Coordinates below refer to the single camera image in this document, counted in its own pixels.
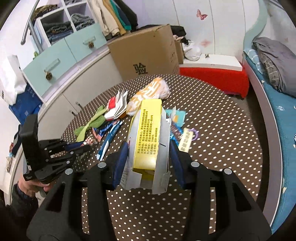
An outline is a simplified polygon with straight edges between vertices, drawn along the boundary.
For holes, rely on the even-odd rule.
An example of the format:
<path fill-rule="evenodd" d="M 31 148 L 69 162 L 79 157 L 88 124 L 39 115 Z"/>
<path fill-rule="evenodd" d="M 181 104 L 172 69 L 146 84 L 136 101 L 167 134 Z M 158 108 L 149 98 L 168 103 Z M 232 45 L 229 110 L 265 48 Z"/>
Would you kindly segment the person left hand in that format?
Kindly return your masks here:
<path fill-rule="evenodd" d="M 19 189 L 29 197 L 35 197 L 36 193 L 43 189 L 45 192 L 48 192 L 55 185 L 56 181 L 53 181 L 49 184 L 43 184 L 37 179 L 32 179 L 26 181 L 23 176 L 20 176 L 18 180 Z"/>

